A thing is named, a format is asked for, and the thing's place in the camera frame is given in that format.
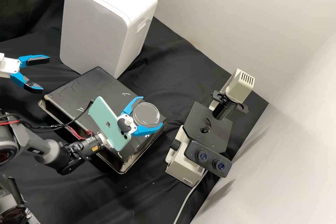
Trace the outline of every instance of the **black cloth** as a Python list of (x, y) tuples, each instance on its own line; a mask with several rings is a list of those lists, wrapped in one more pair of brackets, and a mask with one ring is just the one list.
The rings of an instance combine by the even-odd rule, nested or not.
[[(59, 59), (62, 1), (1, 3), (8, 9), (2, 9), (0, 15), (0, 39), (26, 35), (1, 42), (0, 52), (12, 58), (30, 54), (51, 57), (49, 64), (21, 70), (44, 87), (42, 95), (31, 94), (11, 80), (0, 78), (0, 108), (20, 113), (36, 124), (47, 120), (37, 105), (43, 95), (78, 76)], [(210, 93), (220, 89), (229, 76), (154, 19), (141, 54), (119, 80), (155, 104), (168, 118), (168, 127), (134, 166), (124, 175), (104, 174), (86, 162), (73, 173), (60, 176), (28, 154), (22, 154), (0, 167), (0, 173), (16, 178), (21, 193), (41, 223), (172, 223), (190, 187), (165, 173), (169, 145), (193, 101), (208, 106)], [(235, 155), (267, 106), (254, 92), (245, 102), (250, 110), (248, 115), (232, 112), (229, 116), (234, 122), (225, 153), (229, 158)], [(41, 137), (62, 140), (54, 132)], [(217, 180), (211, 173), (205, 176), (188, 200), (179, 223), (190, 223)]]

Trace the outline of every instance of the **black cable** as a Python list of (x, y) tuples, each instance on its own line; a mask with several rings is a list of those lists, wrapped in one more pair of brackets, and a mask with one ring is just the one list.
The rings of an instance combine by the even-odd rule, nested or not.
[(56, 124), (56, 125), (51, 125), (51, 126), (38, 126), (38, 127), (32, 127), (30, 128), (31, 131), (35, 132), (35, 133), (44, 133), (44, 132), (52, 132), (52, 131), (56, 131), (58, 129), (64, 128), (66, 126), (68, 126), (69, 124), (73, 123), (74, 121), (76, 121), (78, 118), (80, 118), (93, 104), (93, 101), (91, 100), (89, 102), (89, 104), (87, 105), (86, 109), (84, 109), (84, 111), (82, 113), (80, 113), (76, 118), (74, 118), (73, 120), (71, 120), (70, 122), (66, 123), (66, 124)]
[(6, 118), (6, 117), (8, 117), (8, 116), (14, 116), (14, 117), (20, 118), (20, 116), (19, 116), (18, 114), (11, 113), (11, 114), (5, 114), (5, 115), (3, 115), (3, 116), (0, 116), (0, 120), (1, 120), (2, 118)]

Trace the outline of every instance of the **red wire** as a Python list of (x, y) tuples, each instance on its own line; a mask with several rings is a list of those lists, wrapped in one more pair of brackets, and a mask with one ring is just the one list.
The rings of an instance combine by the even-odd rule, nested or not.
[(67, 126), (67, 128), (72, 132), (72, 134), (80, 140), (85, 140), (85, 138), (81, 137), (72, 127)]
[(0, 123), (0, 126), (1, 125), (8, 125), (8, 124), (13, 124), (13, 123), (18, 123), (20, 120), (15, 120), (15, 121), (9, 121), (9, 122), (3, 122), (3, 123)]

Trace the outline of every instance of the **petri dish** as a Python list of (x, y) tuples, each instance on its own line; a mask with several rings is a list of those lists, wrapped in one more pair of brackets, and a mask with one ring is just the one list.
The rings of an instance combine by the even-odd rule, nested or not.
[(152, 103), (139, 103), (133, 110), (134, 122), (138, 125), (150, 125), (159, 122), (159, 110)]

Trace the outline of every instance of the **cable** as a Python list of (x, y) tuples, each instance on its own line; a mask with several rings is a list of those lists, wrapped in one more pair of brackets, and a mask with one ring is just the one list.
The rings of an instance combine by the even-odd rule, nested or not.
[(13, 124), (13, 123), (18, 123), (18, 122), (20, 122), (20, 120), (9, 120), (9, 121), (0, 123), (0, 126), (2, 126), (2, 125), (8, 125), (8, 124)]
[(67, 128), (72, 132), (73, 135), (75, 135), (75, 137), (79, 138), (80, 140), (85, 140), (85, 138), (81, 137), (73, 128), (70, 126), (67, 126)]
[(89, 104), (87, 105), (86, 109), (84, 109), (84, 111), (82, 113), (80, 113), (76, 118), (74, 118), (73, 120), (71, 120), (70, 122), (66, 123), (66, 124), (56, 124), (56, 125), (51, 125), (51, 126), (38, 126), (38, 127), (31, 127), (30, 130), (35, 132), (35, 133), (45, 133), (45, 132), (52, 132), (52, 131), (56, 131), (58, 129), (64, 128), (66, 126), (68, 126), (69, 124), (73, 123), (74, 121), (76, 121), (78, 118), (80, 118), (89, 108), (90, 106), (93, 104), (93, 101), (91, 100), (89, 102)]
[(25, 200), (23, 200), (23, 202), (26, 203), (28, 206), (27, 206), (27, 213), (26, 213), (26, 215), (24, 216), (24, 218), (23, 218), (21, 224), (24, 224), (24, 222), (27, 221), (27, 220), (26, 220), (26, 219), (27, 219), (27, 216), (28, 216), (28, 214), (30, 214), (30, 205), (29, 205), (29, 203), (28, 203), (27, 201), (25, 201)]
[(8, 116), (14, 116), (14, 117), (20, 118), (20, 116), (19, 116), (18, 114), (11, 113), (11, 114), (5, 114), (5, 115), (3, 115), (3, 116), (0, 116), (0, 120), (1, 120), (2, 118), (6, 118), (6, 117), (8, 117)]
[(180, 215), (181, 215), (181, 213), (182, 213), (182, 210), (183, 210), (183, 208), (184, 208), (184, 205), (186, 204), (186, 202), (187, 202), (187, 200), (189, 199), (190, 195), (191, 195), (192, 192), (195, 190), (195, 188), (198, 186), (198, 184), (201, 182), (201, 180), (204, 178), (204, 176), (206, 175), (207, 172), (208, 172), (208, 170), (205, 170), (205, 172), (203, 173), (202, 177), (199, 179), (199, 181), (196, 183), (196, 185), (195, 185), (195, 186), (191, 189), (191, 191), (188, 193), (186, 199), (184, 200), (184, 202), (183, 202), (183, 204), (182, 204), (182, 206), (181, 206), (181, 208), (180, 208), (180, 210), (179, 210), (179, 212), (178, 212), (178, 214), (177, 214), (177, 216), (176, 216), (176, 218), (175, 218), (174, 224), (177, 223), (177, 221), (178, 221), (178, 219), (179, 219), (179, 217), (180, 217)]

